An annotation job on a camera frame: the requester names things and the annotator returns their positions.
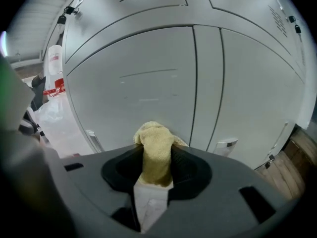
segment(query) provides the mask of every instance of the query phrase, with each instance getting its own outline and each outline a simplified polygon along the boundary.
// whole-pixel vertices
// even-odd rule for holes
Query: ceiling
[[[8,60],[42,60],[57,18],[72,0],[26,0],[6,33]]]

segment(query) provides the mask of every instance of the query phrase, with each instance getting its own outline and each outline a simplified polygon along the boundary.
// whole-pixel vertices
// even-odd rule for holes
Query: white locker
[[[133,144],[134,133],[151,120],[189,144],[196,92],[192,27],[117,42],[80,64],[67,81],[79,122],[103,150]]]
[[[221,33],[224,87],[208,151],[214,152],[218,142],[237,139],[228,156],[255,169],[290,120],[287,109],[297,75],[261,43],[232,31]]]
[[[78,13],[67,20],[65,62],[90,38],[123,18],[153,8],[183,4],[186,0],[82,0]]]

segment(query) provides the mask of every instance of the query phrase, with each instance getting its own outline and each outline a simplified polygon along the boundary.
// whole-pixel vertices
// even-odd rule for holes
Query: door handle
[[[230,138],[217,142],[213,153],[227,157],[238,142],[237,138]]]
[[[104,152],[103,147],[101,146],[99,140],[97,139],[95,133],[92,130],[87,129],[86,134],[89,136],[90,140],[92,141],[93,145],[95,146],[95,149],[98,152]]]

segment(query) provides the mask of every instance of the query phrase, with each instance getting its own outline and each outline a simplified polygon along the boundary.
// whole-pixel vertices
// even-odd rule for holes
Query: locker door
[[[287,108],[296,76],[277,54],[241,34],[222,30],[224,88],[209,152],[237,139],[229,157],[261,165],[290,119]]]
[[[67,18],[65,62],[89,39],[117,21],[152,8],[186,4],[185,0],[75,0],[79,12]]]
[[[197,52],[197,93],[190,146],[207,151],[217,120],[223,82],[220,29],[194,26]]]
[[[271,34],[291,55],[296,57],[291,34],[293,25],[286,20],[277,0],[210,0],[212,7],[236,14]]]
[[[196,90],[192,27],[117,42],[79,65],[67,81],[83,129],[93,131],[104,150],[133,144],[134,133],[152,120],[189,144]]]

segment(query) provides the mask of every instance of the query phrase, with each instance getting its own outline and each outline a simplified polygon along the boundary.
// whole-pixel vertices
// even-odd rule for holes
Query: yellow cloth
[[[172,144],[188,145],[156,121],[143,124],[135,133],[133,141],[144,146],[139,181],[167,187],[172,182],[170,148]]]

